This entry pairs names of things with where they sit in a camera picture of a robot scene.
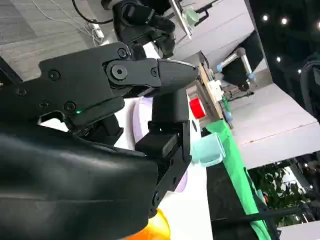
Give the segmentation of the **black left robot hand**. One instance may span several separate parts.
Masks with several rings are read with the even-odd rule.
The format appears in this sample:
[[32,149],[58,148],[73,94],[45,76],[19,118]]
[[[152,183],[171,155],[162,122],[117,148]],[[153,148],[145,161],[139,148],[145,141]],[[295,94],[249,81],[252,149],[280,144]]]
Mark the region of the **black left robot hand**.
[[113,26],[119,42],[126,44],[135,60],[147,58],[144,45],[152,42],[162,58],[173,56],[176,25],[138,0],[122,0],[112,7]]

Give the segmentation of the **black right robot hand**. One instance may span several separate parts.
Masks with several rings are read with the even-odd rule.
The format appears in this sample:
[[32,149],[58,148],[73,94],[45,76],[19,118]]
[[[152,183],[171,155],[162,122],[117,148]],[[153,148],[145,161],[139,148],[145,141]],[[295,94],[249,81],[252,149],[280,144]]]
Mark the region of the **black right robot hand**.
[[117,240],[144,229],[190,162],[186,87],[197,67],[133,59],[115,42],[0,62],[0,237]]

